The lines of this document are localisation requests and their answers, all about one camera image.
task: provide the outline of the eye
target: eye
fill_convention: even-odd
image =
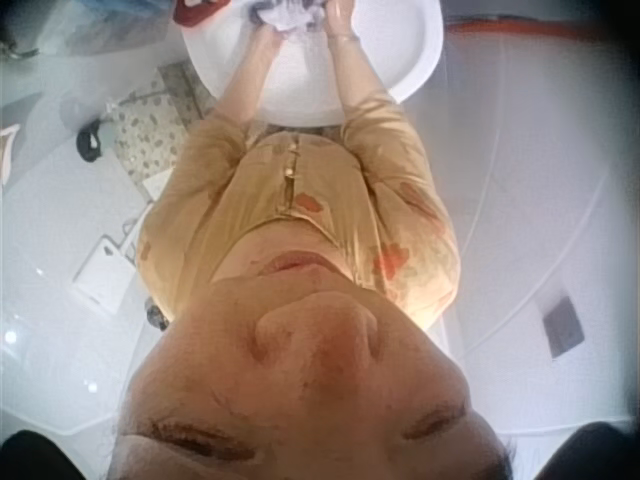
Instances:
[[[191,425],[154,422],[151,436],[162,443],[223,462],[246,462],[255,457],[253,448],[218,431],[205,431]]]
[[[458,407],[438,407],[424,415],[402,435],[405,440],[422,440],[453,428],[467,414],[466,402]]]

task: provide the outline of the laundry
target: laundry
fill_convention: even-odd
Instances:
[[[273,25],[280,32],[315,30],[325,17],[326,0],[264,0],[254,4],[249,15],[256,25]]]
[[[229,3],[231,0],[178,0],[173,20],[183,27],[195,27]]]

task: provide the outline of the red object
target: red object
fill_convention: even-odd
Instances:
[[[187,7],[184,1],[185,0],[178,0],[176,10],[173,14],[173,20],[183,27],[195,27],[231,3],[231,0],[218,0],[215,3],[202,2],[195,7]]]

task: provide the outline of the lips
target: lips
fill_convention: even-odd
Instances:
[[[293,251],[278,255],[265,265],[258,273],[259,276],[271,275],[273,273],[295,270],[312,265],[324,267],[330,272],[342,274],[340,270],[322,255],[313,252]]]

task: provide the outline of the bathroom floor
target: bathroom floor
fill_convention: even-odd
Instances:
[[[189,128],[215,104],[189,60],[159,68],[110,113],[114,150],[134,184],[175,165]]]

